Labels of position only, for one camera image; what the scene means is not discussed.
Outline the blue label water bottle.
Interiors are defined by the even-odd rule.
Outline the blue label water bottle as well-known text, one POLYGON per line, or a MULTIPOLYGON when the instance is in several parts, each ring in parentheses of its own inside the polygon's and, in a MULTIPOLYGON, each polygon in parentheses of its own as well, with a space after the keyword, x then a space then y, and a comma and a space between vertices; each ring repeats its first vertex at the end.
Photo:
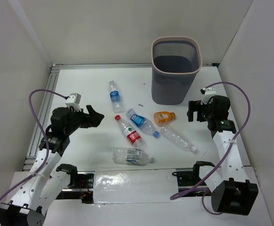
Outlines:
POLYGON ((119 87, 114 81, 109 81, 108 92, 109 92, 113 111, 115 113, 124 112, 124 106, 123 106, 122 98, 119 93, 119 87))

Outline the clear unlabelled plastic bottle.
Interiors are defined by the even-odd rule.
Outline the clear unlabelled plastic bottle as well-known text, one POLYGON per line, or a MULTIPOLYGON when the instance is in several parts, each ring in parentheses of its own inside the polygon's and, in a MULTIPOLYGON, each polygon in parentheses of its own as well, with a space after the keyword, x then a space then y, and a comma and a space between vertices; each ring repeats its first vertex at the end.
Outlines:
POLYGON ((196 146, 185 135, 170 126, 162 126, 160 134, 184 151, 192 153, 197 153, 198 151, 196 146))

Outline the wide clear labelled bottle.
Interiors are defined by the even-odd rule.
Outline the wide clear labelled bottle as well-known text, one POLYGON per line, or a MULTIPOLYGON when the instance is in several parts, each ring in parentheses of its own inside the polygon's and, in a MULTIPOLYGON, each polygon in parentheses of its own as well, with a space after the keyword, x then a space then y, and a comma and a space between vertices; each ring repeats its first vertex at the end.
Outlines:
POLYGON ((112 152, 112 160, 116 164, 145 166, 153 163, 152 155, 141 149, 115 148, 112 152))

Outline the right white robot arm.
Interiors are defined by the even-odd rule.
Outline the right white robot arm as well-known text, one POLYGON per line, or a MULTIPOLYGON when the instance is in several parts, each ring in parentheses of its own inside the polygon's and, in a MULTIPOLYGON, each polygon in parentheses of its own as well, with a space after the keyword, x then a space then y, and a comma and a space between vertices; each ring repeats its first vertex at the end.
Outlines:
POLYGON ((188 121, 192 122, 196 115, 197 121, 208 123, 220 158, 217 165, 197 161, 191 178, 197 185, 207 185, 215 213, 247 216, 258 195, 258 186, 250 182, 243 167, 235 138, 237 130, 228 119, 229 108, 229 98, 219 95, 189 102, 188 121))

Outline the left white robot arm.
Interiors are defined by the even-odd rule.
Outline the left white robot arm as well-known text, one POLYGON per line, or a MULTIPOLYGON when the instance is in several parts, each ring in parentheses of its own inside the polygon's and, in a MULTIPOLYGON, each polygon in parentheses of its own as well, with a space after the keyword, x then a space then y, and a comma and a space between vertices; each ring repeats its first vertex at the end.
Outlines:
POLYGON ((19 190, 9 202, 0 204, 2 226, 42 226, 62 189, 78 184, 77 167, 59 161, 70 143, 70 135, 79 128, 96 128, 104 119, 91 105, 86 108, 88 113, 72 106, 53 110, 28 180, 19 183, 19 190))

